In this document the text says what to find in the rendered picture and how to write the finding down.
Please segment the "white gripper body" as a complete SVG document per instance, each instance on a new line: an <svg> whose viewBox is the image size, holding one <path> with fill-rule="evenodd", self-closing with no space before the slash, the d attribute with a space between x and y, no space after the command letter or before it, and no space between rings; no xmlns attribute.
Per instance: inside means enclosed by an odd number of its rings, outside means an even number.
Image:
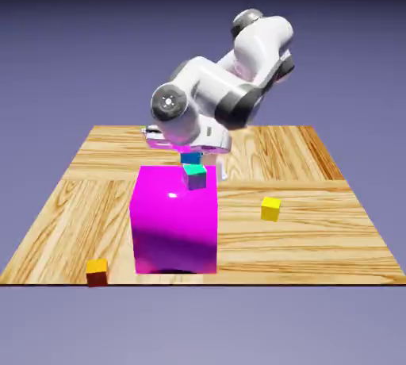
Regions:
<svg viewBox="0 0 406 365"><path fill-rule="evenodd" d="M164 137L157 125L142 127L141 132L149 148L186 153L229 153L232 148L232 138L229 131L211 117L200 117L198 121L201 129L199 135L194 141L185 145L172 144Z"/></svg>

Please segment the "small teal cube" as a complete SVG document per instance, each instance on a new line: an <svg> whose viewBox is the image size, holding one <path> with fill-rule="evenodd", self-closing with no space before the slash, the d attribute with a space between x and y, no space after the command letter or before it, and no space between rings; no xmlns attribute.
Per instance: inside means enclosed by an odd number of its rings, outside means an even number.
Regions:
<svg viewBox="0 0 406 365"><path fill-rule="evenodd" d="M207 171L202 164L184 163L182 178L188 190L206 188Z"/></svg>

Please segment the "small yellow cube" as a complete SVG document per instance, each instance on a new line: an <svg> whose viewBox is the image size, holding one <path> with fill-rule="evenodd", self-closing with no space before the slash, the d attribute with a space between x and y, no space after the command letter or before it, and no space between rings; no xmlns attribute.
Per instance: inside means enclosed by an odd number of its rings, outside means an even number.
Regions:
<svg viewBox="0 0 406 365"><path fill-rule="evenodd" d="M282 201L278 198L265 197L261 204L261 219L276 222L279 218Z"/></svg>

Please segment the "small orange cube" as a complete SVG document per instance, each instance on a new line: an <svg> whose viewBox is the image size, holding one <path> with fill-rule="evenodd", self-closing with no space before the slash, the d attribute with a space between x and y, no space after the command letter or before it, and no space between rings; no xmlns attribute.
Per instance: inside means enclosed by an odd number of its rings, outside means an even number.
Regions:
<svg viewBox="0 0 406 365"><path fill-rule="evenodd" d="M108 285L108 260L89 259L86 263L86 282L88 287Z"/></svg>

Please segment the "large magenta box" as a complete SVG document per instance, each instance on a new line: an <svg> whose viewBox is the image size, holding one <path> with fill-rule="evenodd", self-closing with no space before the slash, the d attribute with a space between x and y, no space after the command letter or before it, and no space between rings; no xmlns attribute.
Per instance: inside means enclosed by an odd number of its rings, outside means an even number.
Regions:
<svg viewBox="0 0 406 365"><path fill-rule="evenodd" d="M216 168L188 190L181 166L142 166L129 203L135 271L213 274L217 270Z"/></svg>

